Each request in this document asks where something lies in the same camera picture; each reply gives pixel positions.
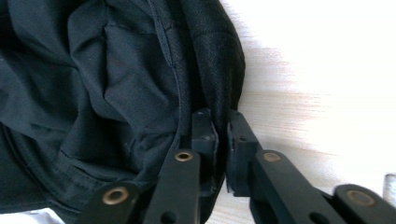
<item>black cloth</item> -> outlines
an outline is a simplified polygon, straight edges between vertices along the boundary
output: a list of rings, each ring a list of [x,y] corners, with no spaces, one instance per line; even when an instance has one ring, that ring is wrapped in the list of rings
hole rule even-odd
[[[193,111],[224,138],[244,70],[217,0],[0,0],[0,212],[74,223],[103,185],[155,180]]]

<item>light wooden surface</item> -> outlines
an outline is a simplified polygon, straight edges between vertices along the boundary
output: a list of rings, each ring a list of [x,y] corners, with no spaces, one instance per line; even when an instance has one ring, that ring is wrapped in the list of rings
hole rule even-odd
[[[240,111],[264,148],[317,188],[382,195],[396,172],[396,13],[391,1],[220,0],[247,61]],[[208,223],[253,223],[220,194]]]

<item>metal rivet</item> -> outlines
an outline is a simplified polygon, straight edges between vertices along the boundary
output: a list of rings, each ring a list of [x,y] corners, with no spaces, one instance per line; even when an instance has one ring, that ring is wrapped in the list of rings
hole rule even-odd
[[[176,154],[175,158],[177,161],[190,161],[193,156],[189,152],[179,152]]]
[[[280,156],[278,156],[274,152],[264,153],[263,157],[266,161],[280,161],[281,160]]]
[[[350,201],[361,206],[367,207],[375,204],[375,199],[372,196],[359,190],[351,189],[346,192],[346,196]]]
[[[109,190],[103,195],[102,201],[108,205],[122,203],[129,196],[129,192],[125,187],[118,187]]]

